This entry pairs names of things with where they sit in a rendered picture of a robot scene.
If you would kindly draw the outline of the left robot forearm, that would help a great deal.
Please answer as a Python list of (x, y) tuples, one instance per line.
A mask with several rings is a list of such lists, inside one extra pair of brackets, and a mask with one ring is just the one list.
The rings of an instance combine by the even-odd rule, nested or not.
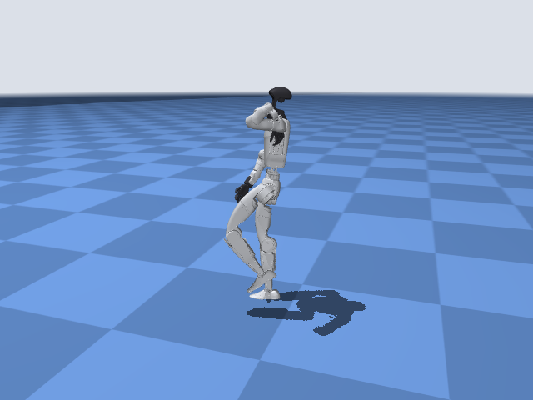
[(265, 105), (258, 107), (254, 110), (253, 115), (252, 115), (253, 123), (256, 125), (260, 124), (261, 121), (265, 118), (265, 116), (267, 117), (268, 114), (271, 114), (273, 119), (278, 118), (277, 111), (273, 108), (273, 106), (269, 102), (267, 102)]

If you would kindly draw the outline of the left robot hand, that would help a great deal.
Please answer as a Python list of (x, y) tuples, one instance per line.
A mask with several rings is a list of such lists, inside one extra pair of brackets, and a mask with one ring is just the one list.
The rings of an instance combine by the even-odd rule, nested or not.
[[(271, 114), (268, 114), (267, 118), (268, 119), (273, 119)], [(278, 119), (277, 119), (277, 121), (278, 121)], [(272, 146), (276, 146), (276, 145), (278, 145), (281, 142), (281, 140), (284, 138), (284, 133), (272, 131), (270, 142), (272, 141), (274, 136), (275, 136), (275, 140), (276, 141), (275, 141), (275, 143)]]

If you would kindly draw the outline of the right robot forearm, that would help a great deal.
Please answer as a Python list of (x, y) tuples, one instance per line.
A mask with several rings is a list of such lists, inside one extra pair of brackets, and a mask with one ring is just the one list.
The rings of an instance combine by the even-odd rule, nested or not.
[(251, 179), (249, 180), (249, 183), (251, 185), (254, 185), (257, 181), (257, 179), (260, 178), (261, 176), (261, 173), (263, 171), (263, 169), (265, 168), (265, 165), (264, 165), (264, 160), (261, 160), (259, 157), (256, 161), (256, 165), (255, 167), (253, 168), (253, 170), (251, 171), (251, 174), (249, 176), (251, 176)]

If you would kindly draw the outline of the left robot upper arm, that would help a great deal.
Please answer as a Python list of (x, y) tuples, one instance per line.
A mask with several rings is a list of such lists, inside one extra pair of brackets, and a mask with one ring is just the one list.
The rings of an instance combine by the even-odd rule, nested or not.
[(252, 121), (252, 115), (246, 118), (247, 127), (263, 131), (276, 131), (279, 133), (286, 132), (286, 124), (282, 118), (277, 118), (278, 121), (277, 119), (265, 118), (260, 124), (256, 125)]

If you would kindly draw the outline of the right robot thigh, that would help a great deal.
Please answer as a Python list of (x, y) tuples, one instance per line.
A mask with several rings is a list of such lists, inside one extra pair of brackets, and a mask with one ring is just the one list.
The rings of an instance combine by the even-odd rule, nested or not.
[[(276, 200), (277, 198), (274, 200), (270, 200), (266, 204), (276, 205)], [(261, 202), (257, 202), (258, 207), (256, 208), (255, 213), (255, 224), (257, 230), (257, 237), (259, 243), (262, 246), (262, 249), (267, 253), (271, 253), (276, 249), (277, 242), (275, 238), (269, 237), (267, 235), (268, 229), (271, 225), (271, 208), (266, 204), (263, 205)]]

